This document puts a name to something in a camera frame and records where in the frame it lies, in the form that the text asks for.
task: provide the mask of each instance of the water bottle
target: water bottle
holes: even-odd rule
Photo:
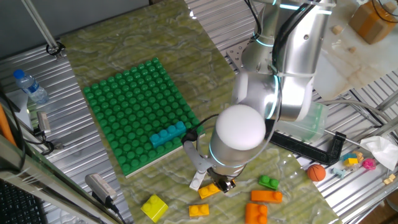
[[[25,74],[24,71],[18,69],[14,72],[14,77],[17,79],[17,86],[27,93],[34,102],[43,104],[49,100],[47,92],[40,87],[39,83],[31,75]]]

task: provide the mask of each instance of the cardboard box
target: cardboard box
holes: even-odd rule
[[[379,15],[383,19],[392,22],[387,22],[380,18],[373,8],[372,1],[374,1]],[[388,14],[377,1],[371,0],[358,8],[349,21],[349,25],[368,44],[374,44],[384,39],[395,28],[395,22],[398,21],[394,16]]]

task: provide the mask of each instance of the green lego brick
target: green lego brick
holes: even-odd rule
[[[83,92],[126,176],[182,145],[179,136],[154,148],[153,134],[179,121],[187,129],[199,124],[158,58]]]
[[[272,190],[277,190],[279,181],[269,178],[267,175],[262,175],[259,179],[259,185],[268,187]]]

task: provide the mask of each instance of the clear plastic container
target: clear plastic container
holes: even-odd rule
[[[14,72],[14,77],[16,79],[17,86],[28,94],[34,102],[43,104],[49,100],[47,92],[31,75],[25,74],[24,71],[18,69]]]
[[[323,136],[329,108],[311,102],[310,109],[301,121],[278,121],[276,129],[306,142],[315,142]]]

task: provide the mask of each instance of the orange ball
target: orange ball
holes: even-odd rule
[[[312,181],[321,181],[326,176],[326,170],[323,166],[314,164],[307,169],[307,175]]]

